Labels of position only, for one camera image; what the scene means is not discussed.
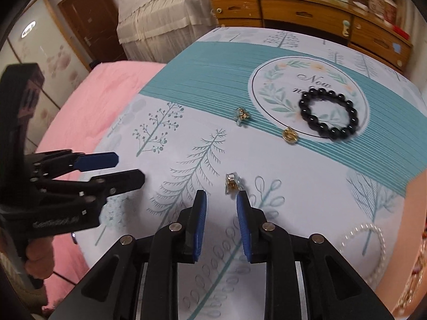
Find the left hand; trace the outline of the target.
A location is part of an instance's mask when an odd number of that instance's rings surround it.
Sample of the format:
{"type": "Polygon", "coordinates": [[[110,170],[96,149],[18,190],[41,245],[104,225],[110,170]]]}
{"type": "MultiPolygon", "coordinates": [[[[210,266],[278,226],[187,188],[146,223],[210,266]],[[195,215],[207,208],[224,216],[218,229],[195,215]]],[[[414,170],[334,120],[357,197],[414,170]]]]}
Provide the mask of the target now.
{"type": "Polygon", "coordinates": [[[26,272],[36,279],[47,279],[54,271],[53,237],[32,240],[26,249],[26,272]]]}

